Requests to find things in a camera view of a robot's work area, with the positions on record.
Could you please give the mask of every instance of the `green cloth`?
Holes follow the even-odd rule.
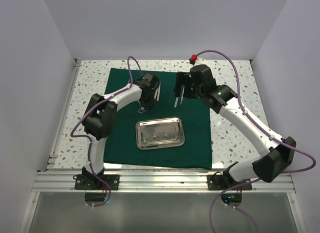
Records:
[[[117,112],[115,127],[107,138],[103,160],[106,163],[156,166],[171,168],[204,168],[211,170],[212,149],[209,109],[199,99],[184,99],[175,108],[174,86],[176,74],[149,71],[161,81],[159,101],[144,113],[139,113],[139,103],[133,102]],[[140,73],[133,70],[133,79]],[[126,69],[112,68],[105,93],[119,90],[128,83]],[[141,150],[136,142],[136,123],[139,121],[179,117],[185,135],[182,146]]]

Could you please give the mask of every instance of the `cable connector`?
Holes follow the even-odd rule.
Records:
[[[198,59],[196,54],[193,54],[190,58],[189,58],[189,63],[191,65],[194,65],[196,63],[196,60]]]

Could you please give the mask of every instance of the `stainless steel tray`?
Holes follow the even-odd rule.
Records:
[[[185,143],[182,121],[178,117],[139,121],[135,125],[136,145],[141,150],[178,147]]]

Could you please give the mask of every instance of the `white enclosure wall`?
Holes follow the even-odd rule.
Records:
[[[45,0],[74,58],[253,59],[286,0]]]
[[[44,169],[74,60],[43,0],[0,0],[0,232],[16,233]]]
[[[259,53],[253,71],[271,127],[292,136],[318,162],[320,130],[320,0],[288,0]],[[292,169],[308,166],[295,154]],[[320,167],[293,174],[310,233],[319,232]]]

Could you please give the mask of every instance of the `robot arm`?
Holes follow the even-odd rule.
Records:
[[[96,174],[104,170],[104,147],[107,137],[115,127],[117,111],[135,101],[139,102],[140,107],[153,107],[155,105],[155,90],[159,86],[159,82],[158,77],[146,73],[141,79],[135,80],[131,87],[130,83],[128,83],[125,87],[113,93],[105,95],[94,94],[91,97],[85,113],[97,103],[114,96],[97,107],[82,123],[84,131],[94,136],[90,160]],[[82,174],[92,174],[89,163],[84,166]]]
[[[180,96],[181,86],[184,86],[184,98],[199,98],[217,114],[226,118],[246,136],[260,155],[256,159],[245,162],[235,162],[223,172],[225,187],[235,185],[245,179],[259,177],[265,182],[272,182],[293,160],[294,151],[290,150],[272,138],[267,138],[243,114],[237,94],[227,85],[217,85],[211,69],[205,65],[196,65],[190,72],[178,72],[174,94]],[[296,142],[288,137],[284,139],[280,134],[271,130],[254,116],[247,107],[246,111],[274,138],[295,147]]]

